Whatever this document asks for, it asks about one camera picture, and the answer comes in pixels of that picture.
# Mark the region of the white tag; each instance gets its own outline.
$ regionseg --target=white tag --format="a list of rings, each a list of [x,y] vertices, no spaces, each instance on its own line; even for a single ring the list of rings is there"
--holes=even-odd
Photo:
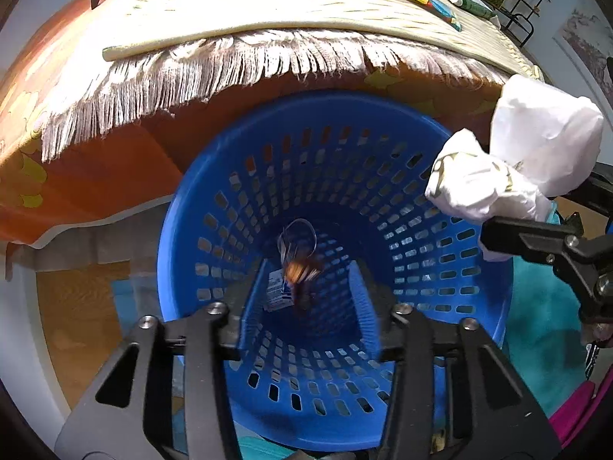
[[[293,306],[291,293],[285,293],[285,280],[283,278],[283,269],[272,271],[269,273],[269,285],[266,288],[267,303],[264,309],[268,312],[276,312],[282,308]]]

